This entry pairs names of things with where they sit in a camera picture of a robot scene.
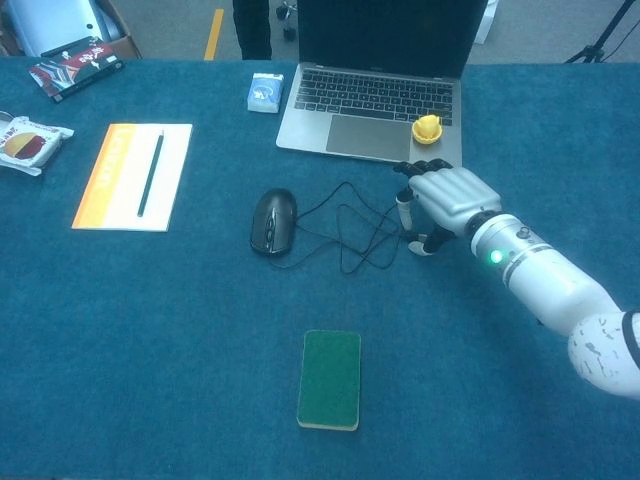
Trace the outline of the blue tissue pack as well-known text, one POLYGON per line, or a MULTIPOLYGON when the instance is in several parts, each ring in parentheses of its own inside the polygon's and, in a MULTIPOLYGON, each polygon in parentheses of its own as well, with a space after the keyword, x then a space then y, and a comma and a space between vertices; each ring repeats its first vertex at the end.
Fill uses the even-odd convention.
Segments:
POLYGON ((278 113, 283 86, 282 74, 254 73, 247 95, 247 110, 258 113, 278 113))

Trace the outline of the black chair casters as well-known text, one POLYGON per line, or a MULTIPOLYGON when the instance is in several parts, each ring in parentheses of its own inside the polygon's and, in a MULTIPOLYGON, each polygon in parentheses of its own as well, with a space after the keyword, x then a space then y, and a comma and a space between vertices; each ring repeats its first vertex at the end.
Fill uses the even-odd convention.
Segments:
POLYGON ((292 21, 297 11, 297 4, 293 0, 281 0, 275 9, 276 18, 282 23, 283 37, 289 42, 296 39, 297 30, 292 21))

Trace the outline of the dark green pencil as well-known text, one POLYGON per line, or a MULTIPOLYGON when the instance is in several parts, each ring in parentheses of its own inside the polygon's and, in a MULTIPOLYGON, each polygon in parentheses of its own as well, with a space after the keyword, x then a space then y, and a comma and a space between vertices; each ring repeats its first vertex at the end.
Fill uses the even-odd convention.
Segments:
POLYGON ((138 206, 138 210, 137 210, 137 216, 139 218, 142 218, 144 216, 145 213, 145 209, 146 209, 146 204, 148 202, 148 198, 149 198, 149 194, 150 194, 150 190, 151 190, 151 186, 153 183, 153 178, 155 175, 155 171, 159 162, 159 158, 160 158, 160 154, 161 154, 161 150, 163 147, 163 143, 164 143, 164 130, 161 130, 157 141, 156 141, 156 146, 154 149, 154 153, 153 153, 153 157, 151 160, 151 164, 149 166, 149 171, 146 177, 146 181, 145 181, 145 185, 144 185, 144 189, 143 189, 143 193, 139 202, 139 206, 138 206))

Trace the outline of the green sponge block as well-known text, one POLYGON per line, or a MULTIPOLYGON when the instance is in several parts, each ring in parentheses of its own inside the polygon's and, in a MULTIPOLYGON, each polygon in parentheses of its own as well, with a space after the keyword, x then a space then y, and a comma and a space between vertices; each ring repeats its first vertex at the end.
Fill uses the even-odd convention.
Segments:
POLYGON ((337 330, 304 335, 296 420, 300 427, 354 432, 360 420, 361 336, 337 330))

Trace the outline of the silver laptop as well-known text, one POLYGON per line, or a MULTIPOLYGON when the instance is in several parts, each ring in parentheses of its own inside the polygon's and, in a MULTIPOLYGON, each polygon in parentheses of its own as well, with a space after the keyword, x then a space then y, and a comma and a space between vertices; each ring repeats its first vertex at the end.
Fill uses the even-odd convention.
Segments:
POLYGON ((297 0, 299 63, 278 147, 462 162, 461 77, 489 0, 297 0), (422 145, 415 120, 440 117, 422 145))

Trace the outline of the black tripod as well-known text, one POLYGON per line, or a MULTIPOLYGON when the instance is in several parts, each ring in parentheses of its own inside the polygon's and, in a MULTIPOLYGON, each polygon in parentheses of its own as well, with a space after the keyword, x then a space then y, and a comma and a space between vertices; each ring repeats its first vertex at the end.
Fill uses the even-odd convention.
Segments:
POLYGON ((629 37, 640 28, 640 17, 632 24, 629 30, 621 37, 609 53, 605 51, 606 43, 625 18, 628 11, 638 2, 640 2, 640 0, 624 0, 599 37, 594 42, 585 45, 580 51, 565 60, 564 64, 574 64, 577 62, 582 62, 583 64, 605 63, 614 56, 627 42, 629 37))

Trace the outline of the black computer mouse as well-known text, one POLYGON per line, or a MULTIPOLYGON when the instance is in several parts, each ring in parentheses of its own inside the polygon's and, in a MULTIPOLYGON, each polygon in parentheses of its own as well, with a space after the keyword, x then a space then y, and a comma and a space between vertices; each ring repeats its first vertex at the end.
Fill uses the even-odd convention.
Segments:
POLYGON ((288 253, 294 242, 297 201, 284 188, 273 188, 262 195, 252 219, 250 245, 258 254, 275 257, 288 253))

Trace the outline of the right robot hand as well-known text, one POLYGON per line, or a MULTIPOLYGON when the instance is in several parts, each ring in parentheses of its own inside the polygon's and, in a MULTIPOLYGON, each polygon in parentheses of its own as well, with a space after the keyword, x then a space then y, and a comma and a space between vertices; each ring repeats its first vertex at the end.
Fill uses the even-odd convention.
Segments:
POLYGON ((408 248, 418 256, 434 254, 445 242, 470 235, 474 227, 502 212, 500 195, 462 166, 437 158, 400 162, 393 170, 408 178, 407 187, 396 195, 396 205, 401 224, 410 234, 408 248), (430 233, 413 231, 413 202, 433 220, 430 233))

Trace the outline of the person's black trouser legs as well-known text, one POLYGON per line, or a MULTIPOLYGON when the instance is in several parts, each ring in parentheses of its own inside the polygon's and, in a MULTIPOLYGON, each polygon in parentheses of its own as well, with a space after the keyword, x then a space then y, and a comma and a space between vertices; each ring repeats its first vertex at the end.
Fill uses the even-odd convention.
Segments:
POLYGON ((233 20, 243 60, 271 60, 269 0, 232 0, 233 20))

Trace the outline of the white snack packet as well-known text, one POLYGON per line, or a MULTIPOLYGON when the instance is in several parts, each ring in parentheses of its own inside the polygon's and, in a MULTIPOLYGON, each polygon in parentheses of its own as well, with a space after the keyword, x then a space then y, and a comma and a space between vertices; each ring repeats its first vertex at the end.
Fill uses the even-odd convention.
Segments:
POLYGON ((0 112, 0 167, 37 177, 74 131, 0 112))

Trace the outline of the colourful printed book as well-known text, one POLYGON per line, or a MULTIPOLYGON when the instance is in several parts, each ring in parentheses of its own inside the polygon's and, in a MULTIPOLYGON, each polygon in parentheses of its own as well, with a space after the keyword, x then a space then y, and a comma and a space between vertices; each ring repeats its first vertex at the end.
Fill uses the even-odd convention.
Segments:
POLYGON ((51 100, 60 103, 123 67, 109 44, 88 36, 43 53, 29 74, 51 100))

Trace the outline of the yellow toy figure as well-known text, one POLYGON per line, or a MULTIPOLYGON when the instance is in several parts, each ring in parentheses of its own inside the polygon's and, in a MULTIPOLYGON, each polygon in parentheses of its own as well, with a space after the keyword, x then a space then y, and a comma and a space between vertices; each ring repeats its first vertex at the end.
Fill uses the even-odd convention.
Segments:
POLYGON ((422 145, 436 143, 443 134, 443 128, 438 115, 429 114, 419 117, 411 127, 413 139, 422 145))

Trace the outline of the cardboard box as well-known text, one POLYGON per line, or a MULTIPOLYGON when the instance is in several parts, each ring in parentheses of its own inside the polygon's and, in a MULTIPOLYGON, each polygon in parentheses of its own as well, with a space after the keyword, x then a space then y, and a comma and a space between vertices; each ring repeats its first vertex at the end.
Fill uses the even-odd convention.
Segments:
MULTIPOLYGON (((142 54, 123 18, 111 0, 95 0, 111 35, 109 44, 123 59, 139 59, 142 54)), ((0 56, 27 56, 6 12, 6 0, 0 0, 0 56)))

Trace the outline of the yellow and white notebook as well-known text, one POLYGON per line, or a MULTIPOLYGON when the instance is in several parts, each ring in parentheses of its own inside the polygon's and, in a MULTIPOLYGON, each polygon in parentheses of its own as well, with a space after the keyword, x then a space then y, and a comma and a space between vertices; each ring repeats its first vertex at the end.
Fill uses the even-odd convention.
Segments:
POLYGON ((192 129, 190 124, 111 124, 71 227, 167 231, 192 129), (137 210, 161 130, 164 143, 145 213, 139 218, 137 210))

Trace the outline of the silver device in box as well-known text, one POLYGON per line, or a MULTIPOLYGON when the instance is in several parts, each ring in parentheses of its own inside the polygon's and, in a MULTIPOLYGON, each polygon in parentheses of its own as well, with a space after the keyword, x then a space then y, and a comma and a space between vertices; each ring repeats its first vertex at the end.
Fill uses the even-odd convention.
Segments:
POLYGON ((95 0, 6 0, 6 12, 27 56, 94 36, 111 35, 95 0))

